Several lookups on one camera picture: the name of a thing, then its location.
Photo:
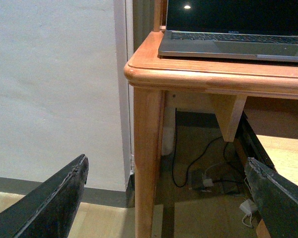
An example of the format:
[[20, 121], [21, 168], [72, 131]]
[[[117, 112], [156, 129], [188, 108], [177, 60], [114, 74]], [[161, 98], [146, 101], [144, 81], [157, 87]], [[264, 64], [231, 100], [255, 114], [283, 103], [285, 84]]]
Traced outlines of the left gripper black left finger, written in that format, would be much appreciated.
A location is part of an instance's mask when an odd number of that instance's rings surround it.
[[25, 197], [0, 213], [0, 238], [66, 238], [89, 169], [81, 154]]

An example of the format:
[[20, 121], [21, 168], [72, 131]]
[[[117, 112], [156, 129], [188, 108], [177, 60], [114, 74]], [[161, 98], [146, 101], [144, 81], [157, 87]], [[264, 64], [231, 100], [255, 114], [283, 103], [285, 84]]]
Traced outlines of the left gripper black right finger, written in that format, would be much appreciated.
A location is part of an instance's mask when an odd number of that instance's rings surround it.
[[270, 236], [298, 238], [298, 186], [254, 158], [244, 170]]

